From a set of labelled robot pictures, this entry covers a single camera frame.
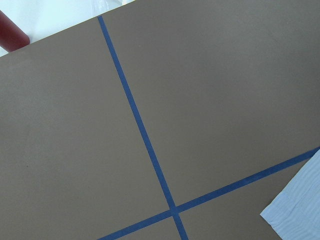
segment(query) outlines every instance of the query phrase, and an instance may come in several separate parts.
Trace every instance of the red tube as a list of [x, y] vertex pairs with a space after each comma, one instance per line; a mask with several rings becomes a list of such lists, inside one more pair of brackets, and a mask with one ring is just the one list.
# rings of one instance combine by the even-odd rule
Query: red tube
[[0, 46], [13, 52], [30, 44], [29, 37], [0, 11]]

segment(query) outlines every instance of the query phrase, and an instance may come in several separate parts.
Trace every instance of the blue line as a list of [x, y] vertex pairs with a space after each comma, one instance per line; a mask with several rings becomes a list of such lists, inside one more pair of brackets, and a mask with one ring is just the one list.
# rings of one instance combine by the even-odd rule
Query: blue line
[[159, 213], [155, 216], [152, 216], [152, 217], [149, 217], [143, 221], [140, 221], [140, 222], [137, 222], [133, 225], [130, 225], [130, 226], [127, 226], [126, 228], [124, 229], [121, 229], [119, 231], [116, 231], [114, 233], [111, 233], [107, 236], [104, 236], [102, 238], [99, 238], [98, 240], [115, 240], [115, 239], [118, 239], [118, 238], [121, 238], [125, 235], [128, 235], [128, 234], [131, 234], [137, 230], [140, 230], [140, 229], [143, 229], [147, 226], [150, 226], [152, 224], [155, 224], [157, 222], [160, 222], [164, 219], [167, 219], [171, 217], [171, 212], [168, 210], [168, 211], [164, 211], [162, 213]]
[[284, 161], [282, 163], [279, 163], [277, 165], [269, 167], [269, 168], [262, 170], [256, 174], [253, 174], [253, 175], [248, 176], [246, 178], [243, 178], [239, 181], [236, 181], [230, 185], [224, 186], [224, 187], [219, 188], [215, 191], [212, 191], [212, 192], [207, 193], [203, 196], [200, 196], [200, 197], [197, 197], [191, 201], [188, 201], [184, 204], [181, 204], [181, 205], [177, 206], [178, 212], [181, 213], [181, 212], [186, 211], [188, 209], [194, 208], [200, 204], [203, 204], [203, 203], [208, 202], [212, 199], [220, 197], [221, 195], [227, 194], [227, 193], [234, 191], [236, 189], [239, 189], [245, 185], [248, 185], [248, 184], [251, 184], [257, 180], [263, 179], [271, 174], [274, 174], [274, 173], [279, 172], [283, 169], [291, 167], [292, 165], [300, 163], [306, 159], [310, 159], [318, 150], [320, 150], [320, 147], [317, 147], [315, 149], [307, 151], [301, 155], [298, 155], [298, 156], [293, 157], [287, 161]]
[[136, 124], [138, 125], [138, 128], [139, 128], [140, 134], [142, 136], [144, 145], [145, 145], [145, 147], [146, 147], [146, 149], [148, 151], [150, 160], [152, 162], [153, 168], [154, 168], [155, 173], [156, 173], [156, 175], [158, 177], [158, 180], [160, 182], [162, 191], [164, 193], [166, 202], [167, 202], [167, 204], [169, 206], [169, 209], [170, 209], [171, 214], [173, 216], [173, 219], [174, 219], [174, 222], [175, 222], [176, 227], [178, 229], [178, 232], [180, 234], [180, 237], [181, 237], [182, 240], [188, 240], [186, 230], [185, 230], [184, 225], [182, 224], [182, 221], [181, 221], [181, 219], [179, 217], [179, 213], [177, 212], [176, 204], [175, 204], [174, 199], [173, 199], [173, 197], [171, 195], [171, 192], [169, 190], [169, 187], [168, 187], [168, 184], [166, 182], [165, 176], [164, 176], [164, 174], [163, 174], [163, 172], [161, 170], [160, 164], [158, 162], [156, 153], [154, 151], [154, 148], [153, 148], [153, 146], [151, 144], [151, 141], [150, 141], [149, 136], [147, 134], [146, 128], [144, 126], [144, 123], [143, 123], [142, 118], [140, 116], [140, 113], [138, 111], [138, 107], [137, 107], [136, 102], [134, 100], [134, 97], [133, 97], [133, 95], [131, 93], [131, 90], [130, 90], [130, 87], [128, 85], [125, 73], [124, 73], [124, 71], [123, 71], [123, 69], [121, 67], [120, 61], [118, 59], [118, 56], [117, 56], [116, 50], [114, 48], [114, 45], [113, 45], [113, 43], [111, 41], [111, 38], [110, 38], [110, 35], [108, 33], [107, 27], [105, 25], [104, 19], [103, 19], [102, 16], [98, 16], [97, 18], [99, 20], [100, 27], [101, 27], [105, 42], [106, 42], [106, 44], [107, 44], [107, 46], [109, 48], [111, 57], [113, 59], [113, 63], [115, 65], [116, 71], [118, 72], [120, 81], [122, 83], [126, 98], [128, 99], [129, 105], [131, 107], [132, 113], [133, 113], [135, 121], [136, 121]]

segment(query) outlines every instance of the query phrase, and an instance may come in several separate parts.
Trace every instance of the folded fabric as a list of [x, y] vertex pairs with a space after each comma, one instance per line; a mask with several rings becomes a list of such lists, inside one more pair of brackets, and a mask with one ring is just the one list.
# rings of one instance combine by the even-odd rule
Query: folded fabric
[[320, 150], [260, 215], [283, 240], [320, 240]]

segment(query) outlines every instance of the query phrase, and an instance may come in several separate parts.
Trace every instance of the dark red handle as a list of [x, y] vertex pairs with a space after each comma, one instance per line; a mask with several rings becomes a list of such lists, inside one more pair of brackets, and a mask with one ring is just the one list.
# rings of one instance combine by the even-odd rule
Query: dark red handle
[[29, 37], [0, 11], [0, 46], [13, 52], [30, 44]]

